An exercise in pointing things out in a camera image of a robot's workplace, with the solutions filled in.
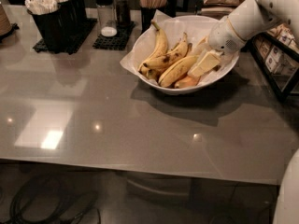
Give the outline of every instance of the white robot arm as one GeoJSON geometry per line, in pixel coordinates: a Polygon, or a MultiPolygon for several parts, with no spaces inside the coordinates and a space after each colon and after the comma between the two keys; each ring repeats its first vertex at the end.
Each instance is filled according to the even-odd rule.
{"type": "Polygon", "coordinates": [[[282,22],[299,41],[299,0],[246,0],[211,30],[207,42],[215,50],[234,53],[258,33],[282,22]]]}

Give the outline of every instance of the gray table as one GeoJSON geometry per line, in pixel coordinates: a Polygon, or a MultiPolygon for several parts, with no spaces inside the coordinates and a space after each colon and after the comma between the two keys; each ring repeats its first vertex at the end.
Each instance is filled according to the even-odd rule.
{"type": "MultiPolygon", "coordinates": [[[[280,104],[249,53],[224,79],[188,96],[151,89],[120,66],[124,51],[36,53],[24,7],[0,44],[0,158],[279,184],[298,148],[298,103],[280,104]]],[[[88,9],[88,17],[95,17],[88,9]]]]}

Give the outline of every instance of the black coaster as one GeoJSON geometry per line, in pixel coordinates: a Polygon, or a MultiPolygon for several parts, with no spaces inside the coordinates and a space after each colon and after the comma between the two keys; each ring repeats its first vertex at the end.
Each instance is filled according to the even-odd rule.
{"type": "Polygon", "coordinates": [[[9,35],[12,35],[13,31],[20,29],[17,23],[12,23],[11,24],[11,29],[8,33],[4,34],[4,35],[0,35],[0,43],[2,42],[2,40],[6,37],[8,37],[9,35]]]}
{"type": "Polygon", "coordinates": [[[124,50],[134,27],[135,23],[131,21],[131,25],[129,27],[118,27],[118,33],[112,37],[99,35],[94,42],[93,47],[95,49],[124,50]]]}
{"type": "MultiPolygon", "coordinates": [[[[79,29],[79,32],[75,35],[70,36],[69,46],[67,46],[67,48],[65,48],[65,50],[60,50],[59,52],[65,52],[68,54],[76,53],[78,51],[78,49],[81,47],[82,43],[85,41],[86,37],[92,31],[92,29],[96,23],[97,23],[97,19],[89,18],[86,21],[84,21],[81,25],[81,28],[79,29]]],[[[48,51],[48,48],[45,45],[44,39],[41,39],[34,45],[34,50],[36,52],[48,51]]]]}

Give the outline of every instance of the black shelf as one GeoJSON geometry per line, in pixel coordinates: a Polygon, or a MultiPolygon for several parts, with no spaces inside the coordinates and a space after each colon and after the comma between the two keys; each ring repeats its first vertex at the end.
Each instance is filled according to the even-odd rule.
{"type": "MultiPolygon", "coordinates": [[[[281,49],[285,54],[290,56],[292,59],[299,62],[299,54],[296,53],[294,50],[290,49],[283,43],[279,42],[277,39],[275,39],[273,36],[271,36],[268,33],[261,33],[259,35],[261,35],[263,38],[270,41],[274,46],[281,49]]],[[[261,68],[264,76],[266,77],[276,97],[280,100],[280,102],[284,102],[288,98],[288,96],[299,96],[299,91],[295,90],[296,85],[298,84],[299,81],[299,69],[296,68],[296,70],[293,72],[291,76],[289,77],[284,76],[281,80],[279,80],[281,76],[272,74],[269,71],[269,69],[266,67],[264,63],[265,59],[262,57],[262,55],[256,48],[254,44],[254,39],[255,37],[253,37],[249,42],[249,50],[254,60],[261,68]]]]}

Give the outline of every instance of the banana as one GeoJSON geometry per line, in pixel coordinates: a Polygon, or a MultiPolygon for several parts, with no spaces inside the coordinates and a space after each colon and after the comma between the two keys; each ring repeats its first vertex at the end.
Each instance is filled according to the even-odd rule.
{"type": "Polygon", "coordinates": [[[156,28],[156,43],[155,43],[155,49],[151,53],[151,55],[146,58],[138,67],[138,72],[140,72],[142,75],[145,75],[144,72],[146,72],[149,69],[144,69],[143,63],[146,63],[147,60],[150,60],[152,58],[156,58],[158,56],[162,56],[167,53],[168,50],[168,39],[165,33],[165,30],[162,29],[156,21],[151,21],[151,24],[156,28]]]}
{"type": "Polygon", "coordinates": [[[187,50],[186,56],[188,56],[190,54],[190,52],[192,51],[192,46],[193,46],[192,43],[188,43],[188,50],[187,50]]]}
{"type": "Polygon", "coordinates": [[[169,49],[168,52],[170,52],[171,50],[174,50],[178,46],[178,44],[179,44],[179,41],[173,46],[173,48],[169,49]]]}
{"type": "Polygon", "coordinates": [[[159,77],[158,84],[161,87],[170,87],[181,77],[185,76],[189,69],[196,63],[198,56],[186,56],[172,64],[159,77]]]}
{"type": "Polygon", "coordinates": [[[173,49],[168,51],[165,55],[152,59],[147,59],[143,62],[143,65],[149,69],[168,68],[173,63],[185,57],[188,52],[188,49],[189,47],[187,41],[187,34],[183,33],[182,39],[178,42],[177,45],[175,45],[173,49]]]}
{"type": "Polygon", "coordinates": [[[196,86],[199,79],[200,79],[200,77],[195,78],[195,77],[190,77],[187,75],[186,77],[184,77],[183,79],[179,79],[175,83],[175,88],[181,89],[181,88],[196,86]]]}
{"type": "Polygon", "coordinates": [[[146,78],[147,79],[154,79],[158,82],[159,76],[165,71],[164,70],[151,70],[149,69],[147,74],[146,74],[146,78]]]}

